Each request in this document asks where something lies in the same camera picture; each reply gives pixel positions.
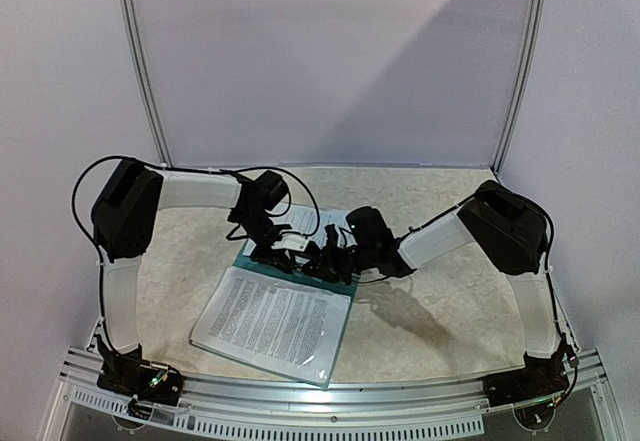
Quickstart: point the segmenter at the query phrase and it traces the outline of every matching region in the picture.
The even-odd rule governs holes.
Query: table
[[[379,208],[396,236],[473,192],[488,170],[295,168],[321,208]],[[293,202],[309,204],[287,179]],[[189,345],[189,333],[242,244],[224,239],[227,210],[158,213],[138,281],[146,359],[184,372],[276,380]],[[524,337],[507,279],[465,246],[401,280],[358,288],[334,371],[336,382],[410,381],[522,366]]]

